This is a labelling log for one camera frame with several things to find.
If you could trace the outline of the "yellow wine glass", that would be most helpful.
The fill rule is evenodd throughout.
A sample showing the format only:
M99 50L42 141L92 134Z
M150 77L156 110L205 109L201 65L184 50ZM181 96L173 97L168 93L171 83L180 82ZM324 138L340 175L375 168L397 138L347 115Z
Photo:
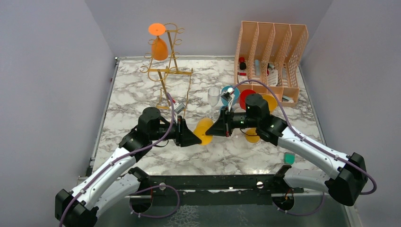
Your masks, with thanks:
M213 140L213 136L207 135L206 131L213 125L213 120L210 118L201 119L193 131L193 133L201 140L202 146L210 144Z
M273 111L278 106L277 100L275 99L275 97L273 97L272 95L269 95L269 94L262 95L262 98L267 101L268 106L269 106L270 114L272 114Z
M255 128L250 128L245 132L245 139L250 143L257 143L260 141L260 137L257 135Z

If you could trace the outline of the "blue plastic wine glass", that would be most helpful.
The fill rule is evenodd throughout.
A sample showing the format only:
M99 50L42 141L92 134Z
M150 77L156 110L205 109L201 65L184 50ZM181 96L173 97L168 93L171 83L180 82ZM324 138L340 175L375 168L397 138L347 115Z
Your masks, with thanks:
M231 103L231 107L233 107L240 96L240 91L238 90L238 88L233 89L232 86L225 86L221 89L221 102L223 106L228 106L228 101L225 100L222 96L224 93L226 93L227 91L231 91L230 97L232 98L232 103Z

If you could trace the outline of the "clear wine glass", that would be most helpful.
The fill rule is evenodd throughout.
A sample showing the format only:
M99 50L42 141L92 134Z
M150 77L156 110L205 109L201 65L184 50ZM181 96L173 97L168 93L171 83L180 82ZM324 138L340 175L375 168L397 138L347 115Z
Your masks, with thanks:
M220 94L221 94L221 92L218 87L210 87L208 89L208 103L211 107L209 116L211 119L213 119L213 116L215 113L214 107L219 103Z

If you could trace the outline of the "red plastic wine glass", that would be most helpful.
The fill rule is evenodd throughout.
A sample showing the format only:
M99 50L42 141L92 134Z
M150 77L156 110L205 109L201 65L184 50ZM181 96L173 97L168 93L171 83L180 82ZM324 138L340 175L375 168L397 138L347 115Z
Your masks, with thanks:
M252 89L245 89L245 90L243 90L243 91L241 92L240 97L239 97L239 100L240 100L239 104L240 104L240 107L241 107L243 110L246 110L246 104L245 104L246 98L247 98L249 95L255 94L255 93L256 93L256 92L255 92L254 90L252 90Z

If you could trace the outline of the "yellow front wine glass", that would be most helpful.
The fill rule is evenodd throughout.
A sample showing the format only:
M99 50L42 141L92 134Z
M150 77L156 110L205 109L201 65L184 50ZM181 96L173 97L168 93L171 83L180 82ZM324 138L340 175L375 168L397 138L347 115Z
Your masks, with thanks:
M277 100L275 99L275 97L273 97L272 95L269 95L269 94L262 95L262 98L267 101L268 106L269 106L270 114L272 114L273 111L278 106Z

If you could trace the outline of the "orange wine glass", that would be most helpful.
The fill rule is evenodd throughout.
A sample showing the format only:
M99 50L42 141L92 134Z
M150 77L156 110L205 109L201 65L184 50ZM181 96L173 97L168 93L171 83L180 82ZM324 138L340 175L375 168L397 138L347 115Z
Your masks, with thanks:
M153 23L148 27L148 32L156 38L151 44L151 53L154 60L164 61L168 57L168 47L161 36L166 32L166 27L160 23Z

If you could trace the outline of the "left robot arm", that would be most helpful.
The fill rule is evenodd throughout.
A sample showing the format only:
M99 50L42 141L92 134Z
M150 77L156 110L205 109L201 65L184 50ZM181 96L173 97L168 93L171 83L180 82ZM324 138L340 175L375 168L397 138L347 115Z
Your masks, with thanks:
M185 119L168 122L159 109L148 107L138 124L123 137L115 152L90 177L71 190L60 190L55 198L55 217L66 227L93 227L98 218L117 201L148 190L148 175L139 168L123 172L136 164L157 143L173 140L178 147L201 144L188 129Z

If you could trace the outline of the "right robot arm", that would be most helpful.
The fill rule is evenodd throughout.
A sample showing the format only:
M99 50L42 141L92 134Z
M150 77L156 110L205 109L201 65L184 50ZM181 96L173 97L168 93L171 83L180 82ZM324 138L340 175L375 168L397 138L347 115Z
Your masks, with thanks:
M246 97L243 113L222 109L206 135L229 137L234 129L245 128L254 128L261 140L296 153L319 168L318 171L285 168L283 175L273 179L276 191L313 189L328 193L346 206L353 206L362 195L368 177L365 160L360 154L335 151L300 133L285 120L271 115L268 102L259 94Z

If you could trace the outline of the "white red labelled box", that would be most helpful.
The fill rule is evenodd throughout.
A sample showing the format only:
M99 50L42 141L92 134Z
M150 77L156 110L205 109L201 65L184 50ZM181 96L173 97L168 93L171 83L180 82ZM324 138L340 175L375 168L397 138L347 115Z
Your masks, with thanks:
M246 72L238 72L237 80L238 83L248 80L248 74Z

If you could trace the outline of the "red black small bottle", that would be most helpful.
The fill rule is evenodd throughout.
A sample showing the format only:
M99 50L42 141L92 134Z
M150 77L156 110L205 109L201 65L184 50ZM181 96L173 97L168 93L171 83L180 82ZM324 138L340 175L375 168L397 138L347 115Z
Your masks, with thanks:
M246 70L247 69L247 65L246 65L246 62L245 62L245 58L244 57L239 57L238 61L239 61L239 69L240 70Z

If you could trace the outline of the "green small block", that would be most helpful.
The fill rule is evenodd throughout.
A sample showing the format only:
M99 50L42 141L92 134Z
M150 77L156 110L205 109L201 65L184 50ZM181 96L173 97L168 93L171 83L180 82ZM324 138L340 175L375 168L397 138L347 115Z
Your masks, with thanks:
M296 156L294 153L285 152L283 159L286 165L292 165L295 162Z

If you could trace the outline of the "light blue tube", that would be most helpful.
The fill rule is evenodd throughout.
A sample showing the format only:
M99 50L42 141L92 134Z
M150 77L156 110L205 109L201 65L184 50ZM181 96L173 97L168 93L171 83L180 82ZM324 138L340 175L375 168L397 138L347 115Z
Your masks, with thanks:
M260 74L261 74L260 61L258 59L256 59L254 61L254 67L255 67L255 76L256 77L260 77Z

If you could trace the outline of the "peach plastic file organizer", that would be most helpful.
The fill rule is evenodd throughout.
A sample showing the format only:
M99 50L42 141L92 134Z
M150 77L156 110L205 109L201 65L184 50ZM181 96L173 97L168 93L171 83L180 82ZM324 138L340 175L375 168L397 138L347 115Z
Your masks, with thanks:
M281 104L294 107L300 85L297 71L309 33L306 25L242 21L234 59L234 84L238 72L246 72L248 80L239 91L252 89L265 95L275 94ZM239 57L244 57L246 70L239 69ZM260 61L260 77L255 76L254 61Z

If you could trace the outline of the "black mounting rail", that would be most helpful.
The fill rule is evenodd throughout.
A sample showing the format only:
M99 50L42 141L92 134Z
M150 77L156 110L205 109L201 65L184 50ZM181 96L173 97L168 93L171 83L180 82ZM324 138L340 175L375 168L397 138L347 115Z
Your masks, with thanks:
M272 195L302 193L290 189L278 175L152 175L140 189L128 195L136 208L151 206L271 205Z

